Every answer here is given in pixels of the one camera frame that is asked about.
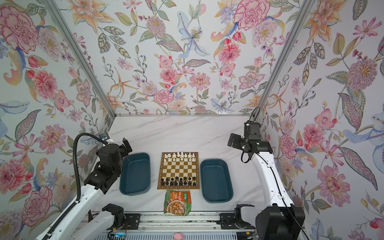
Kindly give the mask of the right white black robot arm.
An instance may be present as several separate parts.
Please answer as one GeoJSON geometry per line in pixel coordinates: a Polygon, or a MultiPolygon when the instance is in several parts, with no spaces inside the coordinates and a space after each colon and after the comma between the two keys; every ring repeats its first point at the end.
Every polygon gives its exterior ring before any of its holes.
{"type": "Polygon", "coordinates": [[[241,161],[251,163],[262,184],[266,207],[240,204],[234,209],[235,225],[239,229],[254,227],[260,240],[296,240],[304,233],[305,213],[284,188],[275,164],[273,150],[262,140],[261,125],[250,120],[244,123],[243,135],[231,134],[228,146],[242,151],[241,161]]]}

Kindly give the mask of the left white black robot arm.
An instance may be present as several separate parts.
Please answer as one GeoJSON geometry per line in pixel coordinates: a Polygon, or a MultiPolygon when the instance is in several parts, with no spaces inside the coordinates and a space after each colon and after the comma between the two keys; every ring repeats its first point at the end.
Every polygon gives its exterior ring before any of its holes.
{"type": "Polygon", "coordinates": [[[116,230],[126,222],[124,209],[115,204],[106,205],[94,219],[77,230],[85,215],[104,196],[123,171],[123,158],[131,153],[132,147],[127,139],[122,144],[114,143],[108,133],[100,137],[89,133],[80,133],[73,143],[73,165],[77,186],[77,195],[56,220],[40,235],[39,240],[93,240],[103,231],[116,230]],[[99,161],[94,170],[82,182],[78,164],[78,142],[87,136],[103,146],[97,150],[99,161]]]}

